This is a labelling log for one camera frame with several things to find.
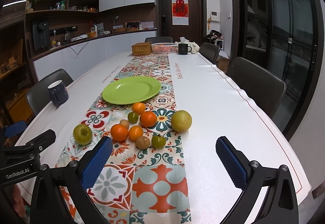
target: white plush toy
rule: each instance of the white plush toy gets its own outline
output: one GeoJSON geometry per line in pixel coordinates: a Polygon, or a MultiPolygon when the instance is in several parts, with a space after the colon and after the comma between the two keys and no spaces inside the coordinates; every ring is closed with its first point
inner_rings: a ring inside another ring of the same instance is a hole
{"type": "Polygon", "coordinates": [[[181,40],[180,42],[175,41],[175,43],[187,43],[188,46],[192,48],[191,50],[192,54],[196,54],[199,51],[200,47],[195,42],[190,42],[188,39],[185,39],[184,37],[181,37],[180,40],[181,40]]]}

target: dark gray chair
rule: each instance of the dark gray chair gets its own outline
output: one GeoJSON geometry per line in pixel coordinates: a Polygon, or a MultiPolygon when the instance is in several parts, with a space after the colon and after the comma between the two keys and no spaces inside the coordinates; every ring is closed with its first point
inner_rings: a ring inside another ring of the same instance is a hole
{"type": "Polygon", "coordinates": [[[49,85],[59,80],[62,80],[65,86],[73,82],[73,79],[64,69],[59,69],[45,76],[27,91],[27,102],[35,116],[51,101],[48,92],[49,85]]]}
{"type": "Polygon", "coordinates": [[[287,88],[284,81],[241,57],[233,59],[225,74],[243,89],[270,118],[273,117],[287,88]]]}
{"type": "Polygon", "coordinates": [[[173,43],[172,37],[150,37],[146,38],[144,42],[151,42],[151,43],[173,43]]]}
{"type": "Polygon", "coordinates": [[[199,53],[209,62],[216,64],[220,52],[220,47],[212,43],[204,42],[200,46],[199,53]]]}

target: orange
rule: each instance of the orange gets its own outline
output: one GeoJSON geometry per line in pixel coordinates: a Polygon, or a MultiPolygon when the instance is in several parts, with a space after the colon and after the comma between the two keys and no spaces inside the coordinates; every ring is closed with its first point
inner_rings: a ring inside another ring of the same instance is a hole
{"type": "Polygon", "coordinates": [[[139,138],[142,135],[143,135],[143,130],[140,126],[135,125],[131,127],[131,129],[129,130],[129,139],[131,141],[136,141],[137,138],[139,138]]]}
{"type": "Polygon", "coordinates": [[[140,102],[134,103],[132,105],[132,110],[140,115],[146,111],[146,105],[140,102]]]}
{"type": "Polygon", "coordinates": [[[127,139],[129,131],[121,124],[115,124],[110,129],[110,134],[115,141],[124,141],[127,139]]]}
{"type": "Polygon", "coordinates": [[[140,122],[145,127],[152,127],[157,122],[157,116],[152,111],[145,111],[140,116],[140,122]]]}

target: door handle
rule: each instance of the door handle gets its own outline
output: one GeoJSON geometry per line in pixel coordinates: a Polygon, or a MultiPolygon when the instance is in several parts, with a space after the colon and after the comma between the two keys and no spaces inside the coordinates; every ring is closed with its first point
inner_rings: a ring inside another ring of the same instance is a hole
{"type": "Polygon", "coordinates": [[[315,67],[316,53],[317,53],[317,45],[314,45],[313,60],[311,61],[311,69],[312,69],[312,70],[313,70],[314,67],[315,67]]]}
{"type": "Polygon", "coordinates": [[[166,16],[161,16],[161,31],[166,34],[166,16]]]}

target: ceiling light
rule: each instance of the ceiling light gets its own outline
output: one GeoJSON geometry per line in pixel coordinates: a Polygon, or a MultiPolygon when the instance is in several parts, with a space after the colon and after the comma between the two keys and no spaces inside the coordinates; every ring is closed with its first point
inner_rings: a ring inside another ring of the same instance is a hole
{"type": "Polygon", "coordinates": [[[5,4],[5,5],[3,5],[2,7],[6,7],[6,6],[13,5],[13,4],[17,4],[17,3],[21,3],[21,2],[26,2],[26,1],[27,1],[27,0],[20,0],[20,1],[12,2],[12,3],[9,3],[9,4],[5,4]]]}

